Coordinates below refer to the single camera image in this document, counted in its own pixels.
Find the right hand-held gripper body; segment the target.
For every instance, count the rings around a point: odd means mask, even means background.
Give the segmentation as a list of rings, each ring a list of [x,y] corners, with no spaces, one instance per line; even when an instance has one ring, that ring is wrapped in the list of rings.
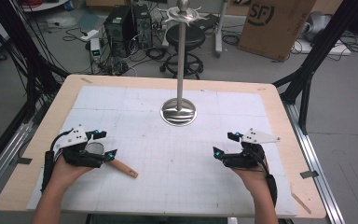
[[[265,151],[262,144],[280,142],[281,138],[269,133],[250,128],[242,133],[241,152],[226,154],[223,164],[229,168],[250,169],[259,165],[265,159]]]

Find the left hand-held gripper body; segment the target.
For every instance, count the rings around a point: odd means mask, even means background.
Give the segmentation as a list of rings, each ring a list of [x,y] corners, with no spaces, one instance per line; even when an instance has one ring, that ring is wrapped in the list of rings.
[[[100,168],[103,164],[102,155],[91,154],[85,150],[89,139],[82,125],[60,133],[53,140],[54,160],[63,155],[65,161],[74,166]]]

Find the wooden-handled mesh strainer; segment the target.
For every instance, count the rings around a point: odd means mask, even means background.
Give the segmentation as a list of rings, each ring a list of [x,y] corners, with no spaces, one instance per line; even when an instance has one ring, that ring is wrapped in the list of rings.
[[[102,155],[104,152],[106,152],[104,150],[103,144],[98,142],[92,142],[87,144],[85,150],[88,153],[97,154],[97,155]],[[134,171],[132,168],[130,168],[128,165],[124,164],[123,162],[119,161],[117,158],[115,158],[113,161],[109,161],[108,164],[115,167],[123,174],[131,176],[132,178],[136,178],[138,176],[138,173],[136,171]]]

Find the metal utensil stand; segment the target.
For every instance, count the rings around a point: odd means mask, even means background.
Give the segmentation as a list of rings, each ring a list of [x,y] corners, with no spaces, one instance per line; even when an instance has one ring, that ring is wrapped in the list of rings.
[[[183,127],[193,122],[197,116],[197,108],[183,97],[184,72],[186,61],[186,27],[192,21],[201,20],[197,9],[190,8],[189,0],[176,0],[176,6],[166,9],[169,21],[178,22],[178,72],[177,94],[166,101],[160,108],[162,119],[168,124]]]

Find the person's left hand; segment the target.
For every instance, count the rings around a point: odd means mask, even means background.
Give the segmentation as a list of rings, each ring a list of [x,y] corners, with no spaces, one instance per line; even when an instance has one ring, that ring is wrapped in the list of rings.
[[[79,177],[89,171],[91,171],[90,167],[71,165],[65,161],[63,156],[60,156],[56,160],[48,186],[58,189],[68,189]]]

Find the person's right hand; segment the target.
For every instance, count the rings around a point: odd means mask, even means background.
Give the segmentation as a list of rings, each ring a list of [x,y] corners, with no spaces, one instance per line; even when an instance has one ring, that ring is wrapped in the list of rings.
[[[232,171],[240,177],[250,192],[268,189],[265,172],[259,166],[251,169],[232,168]]]

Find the white grid mat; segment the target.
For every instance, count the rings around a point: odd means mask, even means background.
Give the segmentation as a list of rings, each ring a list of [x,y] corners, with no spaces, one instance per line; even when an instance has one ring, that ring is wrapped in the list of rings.
[[[105,131],[106,149],[137,172],[131,178],[105,164],[69,188],[62,210],[100,214],[250,217],[253,200],[242,181],[213,156],[215,148],[238,153],[228,133],[271,131],[264,104],[255,93],[185,91],[197,108],[185,127],[160,115],[173,90],[83,87],[62,129],[82,125]]]

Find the thin wooden stick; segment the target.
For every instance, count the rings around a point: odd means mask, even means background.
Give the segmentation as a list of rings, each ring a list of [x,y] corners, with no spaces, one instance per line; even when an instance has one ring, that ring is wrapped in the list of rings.
[[[295,192],[291,192],[292,197],[295,199],[295,201],[308,213],[312,214],[312,211],[309,207],[309,199],[303,195],[297,195]]]

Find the small white device green display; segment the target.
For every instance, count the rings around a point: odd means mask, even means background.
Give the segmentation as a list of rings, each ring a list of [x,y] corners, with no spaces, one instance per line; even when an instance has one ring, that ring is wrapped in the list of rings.
[[[94,62],[99,62],[101,60],[101,45],[99,38],[92,38],[89,42],[89,50],[90,50],[90,57]]]

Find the white power strip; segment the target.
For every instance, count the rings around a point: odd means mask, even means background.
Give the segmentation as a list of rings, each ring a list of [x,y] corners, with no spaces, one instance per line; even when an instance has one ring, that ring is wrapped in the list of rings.
[[[99,33],[98,30],[91,30],[89,32],[87,32],[85,35],[82,35],[80,37],[80,39],[82,41],[89,41],[91,38],[93,38],[94,36],[96,36]]]

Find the large black computer tower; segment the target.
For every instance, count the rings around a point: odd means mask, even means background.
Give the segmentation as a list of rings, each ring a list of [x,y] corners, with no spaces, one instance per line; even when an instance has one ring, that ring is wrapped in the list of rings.
[[[131,7],[115,5],[103,25],[112,54],[128,57],[131,54],[130,41],[135,37]]]

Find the black round stool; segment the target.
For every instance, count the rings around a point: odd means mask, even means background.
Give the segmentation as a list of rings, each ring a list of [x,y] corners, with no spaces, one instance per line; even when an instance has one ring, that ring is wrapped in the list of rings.
[[[166,61],[159,67],[160,72],[168,70],[172,73],[173,78],[177,78],[178,69],[178,47],[179,47],[179,26],[174,25],[166,33],[166,39],[169,44],[174,46],[176,52],[169,56]],[[185,42],[185,65],[184,76],[195,76],[200,79],[200,73],[204,70],[202,60],[191,53],[192,49],[200,47],[206,39],[205,33],[197,26],[190,25],[186,27]]]

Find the brown cardboard box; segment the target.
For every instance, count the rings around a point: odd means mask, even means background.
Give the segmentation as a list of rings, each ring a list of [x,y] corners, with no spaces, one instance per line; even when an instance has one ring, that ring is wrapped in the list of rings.
[[[251,0],[238,49],[283,62],[316,0]]]

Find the slim black computer tower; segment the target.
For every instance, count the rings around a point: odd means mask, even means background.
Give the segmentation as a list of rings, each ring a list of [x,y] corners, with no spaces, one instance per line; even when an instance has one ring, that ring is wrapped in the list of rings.
[[[138,4],[132,7],[136,33],[138,37],[138,48],[148,49],[153,46],[152,23],[149,9],[145,4]]]

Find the white stand post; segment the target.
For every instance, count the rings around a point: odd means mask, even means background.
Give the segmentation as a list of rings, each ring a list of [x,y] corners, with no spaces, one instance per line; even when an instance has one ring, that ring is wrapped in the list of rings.
[[[226,15],[228,0],[222,0],[217,28],[214,32],[214,55],[219,58],[223,52],[222,28]]]

